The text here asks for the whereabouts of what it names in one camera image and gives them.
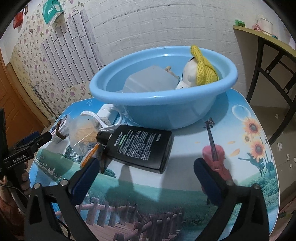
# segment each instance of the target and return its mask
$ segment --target black bottle cap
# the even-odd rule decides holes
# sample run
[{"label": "black bottle cap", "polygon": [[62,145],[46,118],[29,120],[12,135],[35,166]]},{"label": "black bottle cap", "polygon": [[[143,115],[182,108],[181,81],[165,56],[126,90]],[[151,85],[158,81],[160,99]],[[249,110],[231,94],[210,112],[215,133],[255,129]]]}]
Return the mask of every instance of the black bottle cap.
[{"label": "black bottle cap", "polygon": [[96,140],[97,140],[98,143],[101,143],[101,144],[106,146],[111,135],[112,135],[111,132],[100,131],[96,136]]}]

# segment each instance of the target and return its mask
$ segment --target plastic container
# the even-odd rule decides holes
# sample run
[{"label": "plastic container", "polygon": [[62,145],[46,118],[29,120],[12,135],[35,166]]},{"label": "plastic container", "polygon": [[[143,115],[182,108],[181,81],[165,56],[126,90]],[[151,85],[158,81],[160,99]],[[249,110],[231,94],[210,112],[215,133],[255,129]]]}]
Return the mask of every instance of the plastic container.
[{"label": "plastic container", "polygon": [[178,90],[117,93],[131,74],[152,65],[171,66],[182,76],[183,68],[192,58],[189,46],[168,46],[146,49],[124,56],[108,64],[92,78],[89,88],[100,101],[117,106],[123,115],[139,126],[171,130],[188,126],[210,110],[216,96],[237,81],[237,68],[225,56],[202,49],[202,54],[216,68],[219,81]]},{"label": "plastic container", "polygon": [[122,93],[174,90],[179,80],[159,66],[150,66],[130,75]]},{"label": "plastic container", "polygon": [[79,155],[86,155],[96,143],[99,132],[98,121],[91,116],[79,115],[70,122],[69,140],[71,148]]},{"label": "plastic container", "polygon": [[259,18],[258,21],[263,33],[272,36],[272,22],[265,18]]}]

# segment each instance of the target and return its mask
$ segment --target white brick wall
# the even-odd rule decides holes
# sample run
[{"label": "white brick wall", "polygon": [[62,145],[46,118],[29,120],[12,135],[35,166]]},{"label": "white brick wall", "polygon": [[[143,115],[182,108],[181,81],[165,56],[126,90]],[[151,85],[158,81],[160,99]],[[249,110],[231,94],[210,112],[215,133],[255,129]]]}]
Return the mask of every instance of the white brick wall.
[{"label": "white brick wall", "polygon": [[61,90],[91,80],[105,66],[85,10],[55,28],[40,47]]},{"label": "white brick wall", "polygon": [[[273,22],[274,34],[288,41],[282,22],[262,0],[89,0],[84,5],[106,64],[151,47],[197,44],[236,64],[235,89],[244,96],[254,70],[257,42],[238,44],[239,36],[232,29],[235,19],[251,28],[257,15],[263,15]],[[274,98],[264,103],[285,105]]]}]

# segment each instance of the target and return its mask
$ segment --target metal screw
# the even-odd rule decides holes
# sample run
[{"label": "metal screw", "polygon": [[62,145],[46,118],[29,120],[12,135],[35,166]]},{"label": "metal screw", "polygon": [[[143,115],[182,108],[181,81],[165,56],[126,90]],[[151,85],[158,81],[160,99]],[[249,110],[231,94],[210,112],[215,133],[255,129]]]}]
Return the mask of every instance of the metal screw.
[{"label": "metal screw", "polygon": [[66,186],[68,184],[68,180],[67,179],[61,180],[60,184],[62,186]]},{"label": "metal screw", "polygon": [[259,184],[257,184],[257,183],[255,183],[255,184],[253,185],[253,187],[254,187],[256,190],[259,190],[259,189],[261,189],[260,185],[259,185]]},{"label": "metal screw", "polygon": [[40,183],[35,183],[33,188],[38,189],[40,187]]},{"label": "metal screw", "polygon": [[233,180],[226,180],[226,184],[228,186],[233,186],[234,185],[234,182],[233,182]]}]

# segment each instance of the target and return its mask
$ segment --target metal table leg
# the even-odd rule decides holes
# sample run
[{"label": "metal table leg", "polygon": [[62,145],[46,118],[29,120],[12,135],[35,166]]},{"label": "metal table leg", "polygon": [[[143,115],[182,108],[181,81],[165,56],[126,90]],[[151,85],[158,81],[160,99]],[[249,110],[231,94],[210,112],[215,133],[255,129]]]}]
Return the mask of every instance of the metal table leg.
[{"label": "metal table leg", "polygon": [[258,50],[257,50],[257,59],[256,59],[256,65],[255,65],[255,70],[252,78],[252,82],[250,85],[249,92],[247,94],[247,102],[250,103],[251,98],[253,96],[258,77],[259,77],[259,68],[261,68],[261,63],[262,63],[262,57],[263,57],[263,49],[264,49],[264,41],[262,38],[258,38]]}]

